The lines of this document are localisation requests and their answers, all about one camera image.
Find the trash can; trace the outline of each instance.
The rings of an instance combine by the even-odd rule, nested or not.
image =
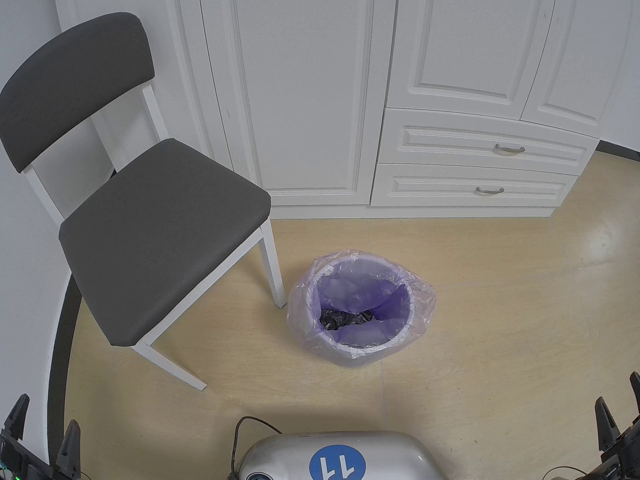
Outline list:
[[[435,302],[433,287],[404,267],[343,250],[316,258],[293,288],[287,325],[309,352],[357,367],[418,339]]]

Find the drawer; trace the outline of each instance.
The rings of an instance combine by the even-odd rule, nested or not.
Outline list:
[[[523,121],[387,108],[378,161],[579,175],[597,144],[593,137]]]
[[[560,206],[576,179],[491,167],[378,164],[371,206],[554,207]]]

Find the silver handle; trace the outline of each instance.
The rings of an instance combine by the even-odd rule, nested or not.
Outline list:
[[[484,190],[480,187],[476,187],[476,192],[480,192],[480,194],[502,194],[504,192],[504,187],[500,187],[498,190]]]
[[[500,151],[507,151],[507,153],[524,153],[524,146],[520,146],[518,149],[516,149],[516,148],[506,148],[505,146],[500,146],[500,144],[496,144],[495,148]]]

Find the wooden floor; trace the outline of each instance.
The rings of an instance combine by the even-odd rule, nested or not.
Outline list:
[[[637,414],[639,224],[640,163],[604,153],[551,218],[274,221],[287,292],[315,256],[370,251],[434,285],[427,334],[361,369],[311,356],[289,337],[255,248],[156,342],[208,382],[199,392],[110,347],[83,306],[66,409],[83,470],[226,479],[246,414],[284,432],[407,432],[451,479],[593,468],[597,396],[621,428]],[[240,452],[268,434],[247,422]]]

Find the chair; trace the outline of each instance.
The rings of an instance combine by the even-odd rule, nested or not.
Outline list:
[[[286,299],[260,187],[168,138],[149,81],[145,30],[130,13],[73,27],[31,55],[0,93],[0,140],[60,225],[60,243],[111,345],[188,384],[206,384],[151,347],[215,281],[259,244],[275,303]],[[140,87],[159,137],[63,219],[31,163],[94,112]]]

